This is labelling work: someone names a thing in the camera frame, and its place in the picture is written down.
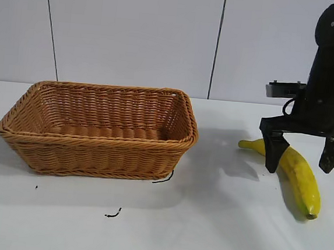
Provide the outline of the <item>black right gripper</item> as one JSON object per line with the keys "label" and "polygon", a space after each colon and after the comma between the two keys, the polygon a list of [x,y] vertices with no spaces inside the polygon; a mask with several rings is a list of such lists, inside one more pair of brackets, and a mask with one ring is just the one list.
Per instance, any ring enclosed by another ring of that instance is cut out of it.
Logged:
{"label": "black right gripper", "polygon": [[287,132],[326,136],[319,167],[329,174],[334,169],[334,47],[318,48],[306,84],[273,81],[266,94],[293,103],[291,113],[261,120],[268,171],[275,173],[289,147],[283,136]]}

